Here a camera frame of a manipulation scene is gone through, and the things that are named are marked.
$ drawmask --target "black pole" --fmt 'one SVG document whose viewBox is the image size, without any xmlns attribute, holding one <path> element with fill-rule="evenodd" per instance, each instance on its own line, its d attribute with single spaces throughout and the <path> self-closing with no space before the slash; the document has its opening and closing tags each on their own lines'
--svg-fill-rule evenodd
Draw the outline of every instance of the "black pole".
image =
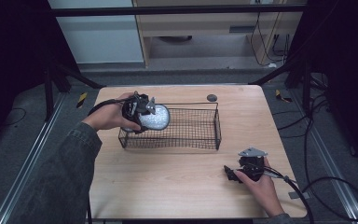
<svg viewBox="0 0 358 224">
<path fill-rule="evenodd" d="M 307 9 L 307 4 L 287 5 L 235 5 L 235 6 L 179 6 L 179 7 L 97 7 L 97 8 L 56 8 L 33 10 L 30 13 L 54 17 L 125 16 L 161 14 L 200 13 L 246 13 L 246 12 L 298 12 Z"/>
</svg>

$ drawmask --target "person's left hand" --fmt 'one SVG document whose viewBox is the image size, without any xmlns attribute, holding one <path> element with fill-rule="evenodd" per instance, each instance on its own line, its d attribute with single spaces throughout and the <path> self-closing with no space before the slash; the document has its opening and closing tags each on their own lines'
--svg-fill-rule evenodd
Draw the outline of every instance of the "person's left hand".
<svg viewBox="0 0 358 224">
<path fill-rule="evenodd" d="M 123 93 L 117 98 L 117 100 L 125 99 L 131 96 L 133 96 L 133 92 Z M 139 126 L 137 123 L 123 118 L 121 115 L 122 106 L 123 104 L 121 103 L 104 105 L 83 119 L 82 122 L 88 124 L 97 132 L 99 130 L 109 130 L 116 127 L 128 128 L 137 131 L 141 130 L 141 126 Z"/>
</svg>

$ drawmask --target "gray carpet floor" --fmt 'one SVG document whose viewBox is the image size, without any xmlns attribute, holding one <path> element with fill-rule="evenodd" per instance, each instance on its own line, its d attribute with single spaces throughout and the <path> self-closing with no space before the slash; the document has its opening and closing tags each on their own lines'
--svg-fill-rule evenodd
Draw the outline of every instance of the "gray carpet floor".
<svg viewBox="0 0 358 224">
<path fill-rule="evenodd" d="M 224 64 L 221 67 L 205 69 L 141 69 L 137 71 L 126 71 L 119 69 L 112 72 L 93 73 L 84 75 L 100 84 L 107 86 L 121 85 L 170 85 L 170 84 L 246 84 L 250 81 L 266 75 L 271 68 L 227 68 Z M 55 153 L 55 148 L 62 137 L 82 118 L 84 118 L 95 103 L 98 90 L 94 90 L 83 83 L 69 78 L 73 88 L 69 93 L 64 93 L 65 98 L 62 105 L 62 112 L 57 118 L 51 133 L 47 139 L 39 159 L 35 164 L 34 171 L 30 178 L 37 175 L 40 164 L 50 155 Z M 284 74 L 271 80 L 263 86 L 268 105 L 278 128 L 290 124 L 302 117 L 301 106 L 296 102 L 288 103 L 279 100 L 275 96 L 276 90 L 281 90 L 287 97 L 297 99 L 301 87 L 287 91 L 283 85 Z M 76 108 L 79 95 L 87 92 L 88 97 L 81 108 Z M 312 90 L 311 96 L 316 98 L 322 92 Z M 46 108 L 44 104 L 44 88 L 37 86 L 17 96 L 13 110 L 7 117 L 6 125 L 1 127 L 0 132 L 0 206 L 10 191 L 13 182 L 19 173 L 22 164 L 26 160 L 33 143 L 38 136 L 45 118 Z M 289 161 L 295 173 L 296 181 L 300 188 L 307 185 L 305 153 L 307 155 L 308 172 L 310 179 L 330 175 L 328 166 L 324 163 L 324 155 L 321 154 L 320 143 L 315 141 L 310 134 L 308 136 L 307 150 L 304 148 L 304 136 L 307 122 L 305 120 L 294 126 L 280 130 L 280 135 Z M 313 131 L 319 134 L 323 140 L 324 147 L 331 155 L 334 164 L 337 166 L 343 178 L 358 188 L 358 157 L 350 153 L 350 146 L 338 128 L 334 115 L 329 110 L 329 105 L 324 105 L 314 113 Z M 337 194 L 337 187 L 332 181 L 323 181 L 314 186 L 314 191 L 343 216 L 347 217 L 346 209 L 342 205 L 341 198 Z M 316 223 L 352 223 L 344 220 L 328 211 L 319 203 L 315 197 L 308 199 L 310 208 Z M 253 220 L 254 223 L 265 223 L 264 219 Z M 296 223 L 308 223 L 308 218 L 297 218 Z"/>
</svg>

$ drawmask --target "human hand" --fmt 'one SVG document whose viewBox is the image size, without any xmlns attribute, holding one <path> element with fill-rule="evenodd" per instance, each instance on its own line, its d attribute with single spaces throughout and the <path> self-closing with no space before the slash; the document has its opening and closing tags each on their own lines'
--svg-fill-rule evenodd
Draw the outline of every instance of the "human hand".
<svg viewBox="0 0 358 224">
<path fill-rule="evenodd" d="M 117 100 L 125 99 L 133 96 L 133 92 L 127 92 L 120 95 Z M 90 127 L 99 130 L 109 130 L 116 127 L 128 128 L 132 130 L 141 130 L 141 126 L 137 123 L 124 119 L 121 114 L 123 104 L 116 103 L 112 105 L 104 105 L 96 110 L 94 113 L 82 120 Z"/>
<path fill-rule="evenodd" d="M 264 164 L 270 167 L 266 157 L 264 158 Z M 269 217 L 275 217 L 284 213 L 271 177 L 262 175 L 258 181 L 254 182 L 241 171 L 235 170 L 234 174 L 252 192 L 257 202 L 264 208 Z"/>
</svg>

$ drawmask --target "floor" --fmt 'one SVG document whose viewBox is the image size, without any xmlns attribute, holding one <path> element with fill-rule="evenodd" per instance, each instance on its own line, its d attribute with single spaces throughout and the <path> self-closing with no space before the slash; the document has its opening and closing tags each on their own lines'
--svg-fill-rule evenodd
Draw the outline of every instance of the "floor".
<svg viewBox="0 0 358 224">
<path fill-rule="evenodd" d="M 246 84 L 255 81 L 273 70 L 268 65 L 259 65 L 253 57 L 252 48 L 244 35 L 233 36 L 193 36 L 189 41 L 180 38 L 158 38 L 153 40 L 150 64 L 147 67 L 119 67 L 113 72 L 95 73 L 88 71 L 84 76 L 109 86 L 119 85 L 170 85 L 170 84 Z M 284 43 L 277 42 L 275 49 L 281 49 Z M 281 66 L 282 62 L 273 65 Z M 321 74 L 314 74 L 328 85 L 328 80 Z M 288 124 L 301 119 L 301 86 L 287 90 L 284 85 L 286 74 L 282 74 L 263 85 L 271 114 L 280 130 L 280 136 L 289 161 L 300 186 L 307 185 L 310 179 L 322 176 L 338 176 L 352 183 L 358 189 L 358 157 L 353 157 L 348 142 L 337 125 L 329 104 L 319 97 L 322 91 L 312 90 L 311 97 L 315 105 L 313 127 L 304 137 L 309 119 L 302 119 L 293 126 Z M 78 120 L 84 118 L 92 108 L 98 90 L 93 90 L 77 80 L 71 79 L 71 92 L 64 95 L 61 113 L 53 124 L 48 139 L 41 148 L 37 160 L 33 161 L 35 169 L 46 157 L 54 153 L 55 143 L 66 134 Z M 280 90 L 283 98 L 276 97 Z M 86 91 L 88 99 L 82 108 L 76 108 L 79 95 Z M 62 95 L 55 91 L 55 100 Z M 16 183 L 16 176 L 32 151 L 33 143 L 44 125 L 43 86 L 20 94 L 14 108 L 0 132 L 0 208 L 5 205 L 10 188 Z M 318 182 L 314 191 L 324 202 L 347 217 L 348 213 L 358 214 L 358 193 L 355 189 L 337 181 Z M 316 223 L 353 223 L 334 215 L 319 203 L 311 194 L 309 204 Z M 265 223 L 266 220 L 253 220 Z M 307 217 L 296 218 L 296 223 L 309 223 Z"/>
</svg>

